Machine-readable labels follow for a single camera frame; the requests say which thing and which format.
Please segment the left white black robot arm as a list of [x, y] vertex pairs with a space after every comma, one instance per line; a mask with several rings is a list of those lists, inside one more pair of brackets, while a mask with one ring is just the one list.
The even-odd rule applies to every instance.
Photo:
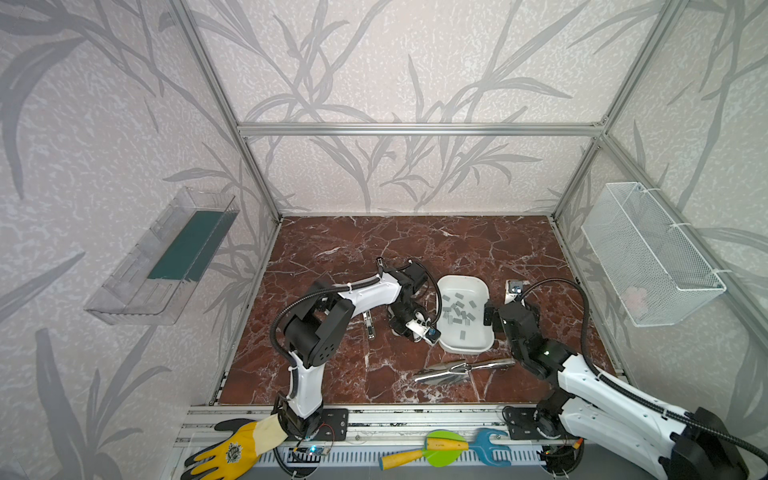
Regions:
[[277, 397], [273, 412], [289, 436], [305, 438], [320, 428], [325, 364], [339, 348], [350, 321], [378, 307], [387, 310], [389, 328], [397, 336], [429, 345], [441, 337], [438, 282], [416, 259], [390, 268], [378, 258], [377, 273], [357, 282], [317, 280], [273, 320], [269, 340], [288, 361], [290, 373], [289, 393]]

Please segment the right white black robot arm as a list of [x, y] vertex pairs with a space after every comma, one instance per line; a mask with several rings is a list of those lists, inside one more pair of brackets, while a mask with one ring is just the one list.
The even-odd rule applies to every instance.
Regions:
[[547, 432], [596, 443], [657, 479], [746, 479], [749, 468], [713, 412], [687, 411], [590, 367], [567, 345], [545, 338], [533, 305], [488, 303], [485, 323], [503, 329], [512, 357], [553, 392], [537, 406]]

